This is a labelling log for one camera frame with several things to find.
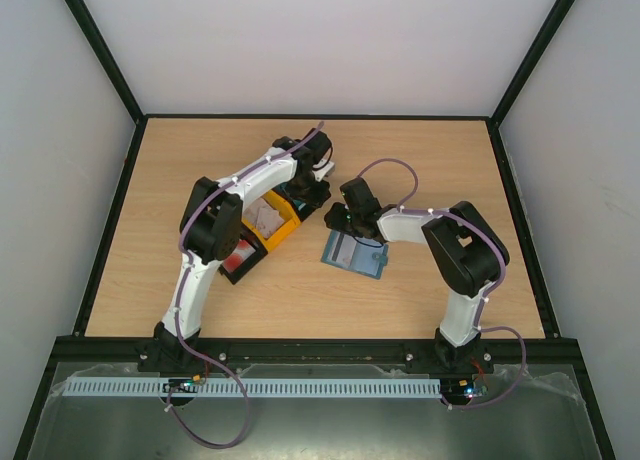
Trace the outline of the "black bin with teal cards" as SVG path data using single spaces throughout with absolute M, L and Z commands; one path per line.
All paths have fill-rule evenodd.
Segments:
M 330 184 L 327 181 L 312 182 L 305 187 L 285 182 L 275 187 L 274 191 L 293 207 L 301 222 L 320 209 L 331 197 Z

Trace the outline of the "yellow bin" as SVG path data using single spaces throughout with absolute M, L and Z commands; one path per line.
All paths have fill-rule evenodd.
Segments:
M 244 210 L 242 222 L 268 253 L 276 249 L 301 225 L 294 206 L 272 190 Z

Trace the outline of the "white floral VIP card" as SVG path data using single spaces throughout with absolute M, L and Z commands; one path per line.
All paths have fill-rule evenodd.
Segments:
M 340 233 L 332 246 L 329 259 L 341 267 L 349 268 L 356 246 L 357 243 L 353 237 Z

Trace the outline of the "teal card holder wallet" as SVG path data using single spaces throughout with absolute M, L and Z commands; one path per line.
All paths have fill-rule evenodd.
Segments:
M 351 273 L 379 280 L 384 268 L 388 264 L 389 247 L 386 244 L 382 244 L 374 240 L 358 239 L 353 237 L 357 246 L 354 251 L 351 266 L 349 268 L 344 268 L 333 263 L 329 259 L 332 246 L 338 234 L 340 233 L 335 230 L 330 231 L 321 257 L 321 262 Z

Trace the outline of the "black bin with red cards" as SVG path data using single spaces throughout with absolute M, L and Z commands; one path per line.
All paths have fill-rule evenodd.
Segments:
M 244 230 L 239 242 L 220 266 L 221 274 L 236 285 L 250 270 L 267 256 L 267 250 L 258 238 L 249 230 Z

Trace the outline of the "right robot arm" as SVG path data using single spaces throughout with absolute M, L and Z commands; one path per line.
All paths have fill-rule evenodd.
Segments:
M 328 228 L 379 244 L 404 242 L 430 249 L 449 288 L 435 334 L 435 356 L 443 369 L 460 370 L 475 355 L 482 311 L 506 276 L 510 257 L 504 243 L 469 201 L 448 209 L 383 207 L 359 177 L 343 184 L 340 192 L 342 200 L 325 215 Z

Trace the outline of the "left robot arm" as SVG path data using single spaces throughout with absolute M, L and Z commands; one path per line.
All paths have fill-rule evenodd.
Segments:
M 195 356 L 209 288 L 239 243 L 247 207 L 280 185 L 289 198 L 313 210 L 329 200 L 326 177 L 334 164 L 325 158 L 332 143 L 323 126 L 319 123 L 301 139 L 275 140 L 261 157 L 228 177 L 203 177 L 194 184 L 180 226 L 179 280 L 154 329 L 162 359 L 183 366 Z

